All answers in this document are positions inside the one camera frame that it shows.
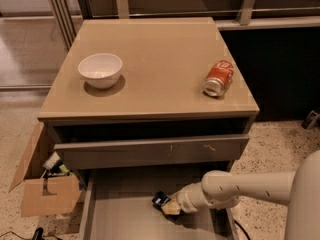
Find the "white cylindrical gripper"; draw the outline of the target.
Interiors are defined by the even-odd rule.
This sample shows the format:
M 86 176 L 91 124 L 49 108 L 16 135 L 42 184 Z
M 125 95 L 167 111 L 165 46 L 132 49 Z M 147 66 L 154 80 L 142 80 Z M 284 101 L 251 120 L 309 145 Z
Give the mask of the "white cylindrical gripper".
M 192 183 L 176 192 L 173 200 L 162 205 L 161 209 L 166 215 L 179 215 L 181 212 L 191 214 L 208 205 L 201 184 Z

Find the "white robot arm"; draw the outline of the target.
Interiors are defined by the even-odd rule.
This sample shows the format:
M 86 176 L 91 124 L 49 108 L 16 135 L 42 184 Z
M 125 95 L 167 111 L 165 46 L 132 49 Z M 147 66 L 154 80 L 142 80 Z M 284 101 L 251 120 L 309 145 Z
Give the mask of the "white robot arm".
M 284 240 L 320 240 L 320 152 L 309 155 L 297 170 L 278 173 L 232 174 L 213 170 L 161 206 L 167 215 L 228 208 L 241 196 L 288 208 Z

